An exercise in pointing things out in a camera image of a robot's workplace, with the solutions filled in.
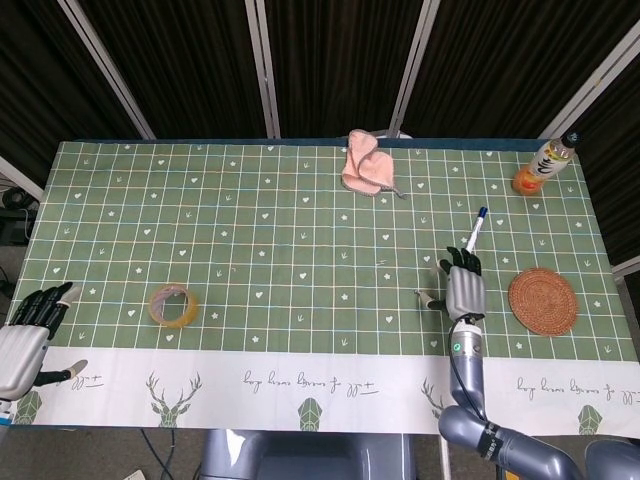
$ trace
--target pink cloth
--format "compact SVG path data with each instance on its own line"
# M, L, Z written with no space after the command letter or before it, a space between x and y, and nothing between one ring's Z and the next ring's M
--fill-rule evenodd
M393 158L377 148L378 140L370 133L364 130L352 130L349 133L342 184L348 190L370 197L391 190L403 198L393 180Z

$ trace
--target tape roll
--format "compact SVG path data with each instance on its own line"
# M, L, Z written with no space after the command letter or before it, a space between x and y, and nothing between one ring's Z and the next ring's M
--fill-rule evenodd
M181 293L187 297L187 309L180 318L176 320L165 320L162 316L165 300L172 295L180 295ZM175 283L165 285L158 289L149 301L149 313L151 313L151 318L160 325L169 328L181 328L185 325L189 325L193 319L196 318L197 311L198 304L196 303L196 298L193 294L187 290L187 287Z

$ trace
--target blue table edge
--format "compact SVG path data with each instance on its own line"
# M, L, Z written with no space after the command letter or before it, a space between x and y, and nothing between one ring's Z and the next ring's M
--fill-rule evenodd
M222 139L159 139L104 140L78 139L76 142L116 144L187 144L187 145L287 145L306 147L344 147L347 138L222 138ZM380 138L381 148L433 148L448 150L487 150L498 152L535 152L545 143L529 138Z

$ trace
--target orange drink bottle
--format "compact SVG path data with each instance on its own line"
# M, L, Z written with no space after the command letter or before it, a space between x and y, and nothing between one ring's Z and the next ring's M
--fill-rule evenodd
M511 186L522 195L538 193L544 182L566 167L572 158L577 159L575 148L579 143L580 136L575 132L548 141L531 162L516 173Z

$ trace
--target round coaster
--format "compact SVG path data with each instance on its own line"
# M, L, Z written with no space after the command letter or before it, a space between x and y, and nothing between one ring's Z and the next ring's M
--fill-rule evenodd
M547 268L531 268L514 278L509 286L509 303L516 318L538 335L564 335L578 315L571 285Z

